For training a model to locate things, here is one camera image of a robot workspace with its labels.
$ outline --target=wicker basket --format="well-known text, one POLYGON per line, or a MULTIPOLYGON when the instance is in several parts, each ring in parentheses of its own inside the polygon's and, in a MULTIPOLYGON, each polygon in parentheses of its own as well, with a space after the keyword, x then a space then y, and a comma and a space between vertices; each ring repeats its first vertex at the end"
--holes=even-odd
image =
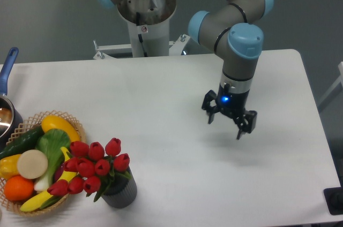
MULTIPOLYGON (((81 141, 86 142, 86 135, 85 135, 85 131, 82 127, 82 124, 74 116, 68 114, 67 112, 60 112, 60 111, 54 110, 52 112, 47 111, 47 112, 37 113, 33 117, 29 117, 28 120, 25 120, 22 124, 19 124, 18 128, 15 129, 14 133, 12 133, 11 137, 9 138, 8 143, 12 142, 16 137, 19 137, 24 132, 27 132, 28 130, 33 129, 36 126, 40 125, 43 118, 45 118, 45 116, 49 116, 49 115, 60 116, 60 117, 63 117, 64 119, 66 119, 76 129, 76 131, 79 133, 79 135, 81 137, 81 141)), ((20 207, 21 207, 22 203, 11 202, 8 199, 6 199, 6 197, 4 195, 5 183, 6 183, 6 180, 3 178, 0 178, 0 203, 3 207, 5 207, 7 209, 7 211, 12 211, 12 212, 16 213, 17 215, 21 215, 21 216, 31 217, 31 216, 37 216, 37 215, 42 215, 42 214, 48 213, 48 212, 54 210, 55 208, 57 208, 58 206, 60 206, 69 196, 69 195, 64 196, 56 204, 54 204, 51 207, 48 207, 46 209, 43 209, 43 210, 38 209, 38 210, 32 211, 32 212, 22 212, 22 211, 20 211, 20 207)))

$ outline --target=pot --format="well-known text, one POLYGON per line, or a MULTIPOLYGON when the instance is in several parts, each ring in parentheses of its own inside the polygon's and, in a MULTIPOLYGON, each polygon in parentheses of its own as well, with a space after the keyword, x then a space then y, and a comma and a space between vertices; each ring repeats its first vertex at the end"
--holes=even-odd
POLYGON ((14 108, 7 96, 7 84, 10 72, 16 61, 19 49, 11 48, 0 72, 0 151, 4 149, 9 137, 23 122, 21 115, 14 108))
POLYGON ((112 185, 101 196, 111 207, 127 207, 137 196, 137 185, 130 167, 128 168, 128 172, 132 176, 130 180, 122 176, 116 177, 112 185))

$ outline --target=bok choy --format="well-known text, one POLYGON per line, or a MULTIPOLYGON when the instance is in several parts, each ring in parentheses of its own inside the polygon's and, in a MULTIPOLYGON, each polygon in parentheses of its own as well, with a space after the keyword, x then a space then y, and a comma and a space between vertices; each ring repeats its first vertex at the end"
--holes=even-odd
POLYGON ((37 142, 36 149, 42 151, 48 158, 47 171, 36 180, 34 189, 37 192, 47 190, 53 183, 54 173, 64 161, 61 147, 69 148, 70 139, 66 132, 52 129, 37 142))

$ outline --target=red tulip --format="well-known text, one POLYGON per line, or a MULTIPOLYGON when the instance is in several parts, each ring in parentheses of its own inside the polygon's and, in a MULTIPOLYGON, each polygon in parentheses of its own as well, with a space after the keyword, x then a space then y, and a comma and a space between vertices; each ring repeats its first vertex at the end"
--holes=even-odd
POLYGON ((84 182, 84 189, 87 193, 93 193, 100 189, 101 180, 98 176, 91 176, 84 182))
POLYGON ((107 160, 100 159, 95 164, 95 173, 100 176, 105 176, 106 174, 108 174, 110 168, 111 166, 107 160))
POLYGON ((98 161, 105 156, 105 150, 98 142, 91 143, 90 150, 88 151, 88 156, 93 161, 98 161))
POLYGON ((120 139, 112 138, 105 146, 106 154, 113 157, 118 155, 122 150, 121 143, 120 139))
POLYGON ((82 177, 88 178, 95 174, 94 163, 85 158, 79 158, 76 169, 82 177))
POLYGON ((84 190, 84 180, 81 177, 74 177, 68 184, 67 191, 69 194, 78 194, 84 190))
POLYGON ((48 188, 48 192, 53 196, 67 195, 68 182, 66 180, 58 180, 48 188))
POLYGON ((74 141, 70 143, 70 150, 74 156, 87 156, 90 147, 88 144, 81 141, 74 141))
POLYGON ((114 159, 113 167, 118 172, 125 172, 129 167, 129 163, 130 163, 129 155, 125 153, 125 154, 121 154, 117 156, 114 159))
POLYGON ((77 157, 73 157, 64 163, 64 170, 67 172, 77 172, 77 163, 79 159, 77 157))

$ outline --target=orange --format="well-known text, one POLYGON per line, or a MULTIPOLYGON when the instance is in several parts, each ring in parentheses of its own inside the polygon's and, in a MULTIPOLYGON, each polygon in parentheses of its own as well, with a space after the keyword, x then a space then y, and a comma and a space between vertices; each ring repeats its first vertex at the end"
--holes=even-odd
POLYGON ((7 180, 4 186, 4 195, 10 201, 26 200, 34 191, 32 180, 17 175, 7 180))

